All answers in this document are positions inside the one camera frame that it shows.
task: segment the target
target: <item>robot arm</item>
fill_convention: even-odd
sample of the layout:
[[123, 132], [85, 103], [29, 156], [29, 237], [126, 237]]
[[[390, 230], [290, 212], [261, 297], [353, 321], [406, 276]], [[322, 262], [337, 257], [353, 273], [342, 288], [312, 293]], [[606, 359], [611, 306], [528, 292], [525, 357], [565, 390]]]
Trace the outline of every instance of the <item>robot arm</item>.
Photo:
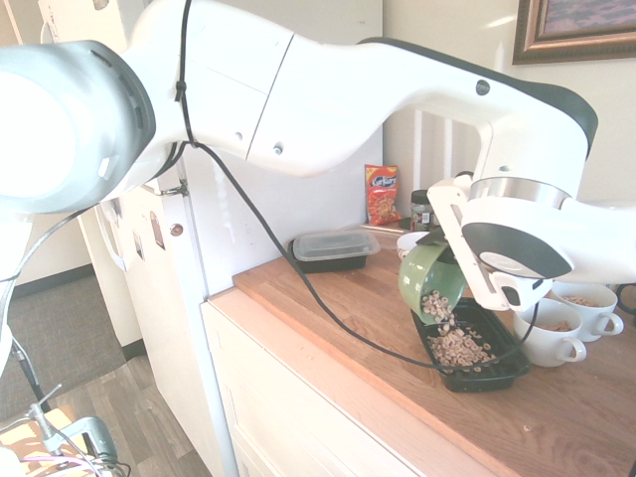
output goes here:
[[[174, 100], [182, 10], [183, 0], [155, 0], [121, 56], [96, 42], [0, 50], [0, 217], [112, 199], [188, 139]], [[431, 202], [488, 308], [527, 307], [553, 278], [636, 278], [636, 231], [595, 245], [598, 224], [615, 230], [624, 214], [573, 199], [596, 115], [567, 89], [387, 39], [318, 44], [212, 0], [192, 5], [186, 60], [197, 140], [283, 173], [334, 167], [403, 107], [474, 124], [472, 181], [434, 187]]]

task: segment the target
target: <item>picture frame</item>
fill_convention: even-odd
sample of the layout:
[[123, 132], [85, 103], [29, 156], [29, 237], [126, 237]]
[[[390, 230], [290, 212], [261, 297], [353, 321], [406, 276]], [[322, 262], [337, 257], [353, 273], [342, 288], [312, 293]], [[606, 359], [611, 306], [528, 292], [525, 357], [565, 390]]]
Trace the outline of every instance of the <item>picture frame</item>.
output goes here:
[[636, 57], [634, 0], [520, 0], [513, 65]]

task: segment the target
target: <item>floor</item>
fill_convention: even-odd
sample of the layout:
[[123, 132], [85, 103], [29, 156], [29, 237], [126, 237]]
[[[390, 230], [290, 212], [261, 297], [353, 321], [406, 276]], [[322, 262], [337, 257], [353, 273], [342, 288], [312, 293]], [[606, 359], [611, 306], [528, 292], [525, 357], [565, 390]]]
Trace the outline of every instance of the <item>floor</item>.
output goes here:
[[147, 357], [51, 399], [69, 404], [77, 418], [96, 415], [110, 430], [131, 477], [211, 477], [163, 400]]
[[[11, 300], [9, 326], [33, 362], [46, 394], [73, 390], [126, 363], [92, 275]], [[0, 379], [0, 420], [29, 408], [33, 392], [11, 359]]]

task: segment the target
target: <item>snack bag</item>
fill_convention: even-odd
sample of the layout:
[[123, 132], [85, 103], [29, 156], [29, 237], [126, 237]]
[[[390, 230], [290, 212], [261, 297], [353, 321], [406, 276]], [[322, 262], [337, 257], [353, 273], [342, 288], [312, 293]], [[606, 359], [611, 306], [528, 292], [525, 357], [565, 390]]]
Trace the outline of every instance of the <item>snack bag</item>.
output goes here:
[[381, 226], [401, 219], [396, 210], [398, 166], [365, 166], [369, 224]]

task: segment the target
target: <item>white cup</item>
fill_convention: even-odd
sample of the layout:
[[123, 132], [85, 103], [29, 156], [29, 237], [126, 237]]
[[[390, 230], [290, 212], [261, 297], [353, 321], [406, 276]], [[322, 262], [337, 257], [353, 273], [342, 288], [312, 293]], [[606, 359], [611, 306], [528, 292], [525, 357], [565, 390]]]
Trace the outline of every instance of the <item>white cup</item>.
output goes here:
[[417, 241], [428, 234], [429, 232], [411, 232], [398, 238], [396, 245], [399, 259], [404, 260], [404, 257], [417, 246]]
[[[584, 298], [598, 306], [585, 306], [571, 303], [566, 297], [577, 296]], [[618, 302], [616, 294], [603, 285], [590, 285], [579, 283], [553, 284], [552, 297], [576, 311], [583, 319], [583, 326], [578, 334], [578, 339], [583, 342], [596, 341], [601, 336], [617, 335], [623, 331], [623, 320], [612, 313]]]
[[[533, 320], [535, 307], [524, 312], [515, 313], [515, 336], [522, 339]], [[550, 331], [539, 326], [558, 325], [566, 322], [570, 331]], [[522, 350], [537, 366], [553, 368], [565, 362], [583, 361], [587, 356], [585, 345], [576, 338], [583, 320], [572, 308], [558, 301], [542, 298], [539, 300], [539, 311], [535, 327], [522, 345]]]

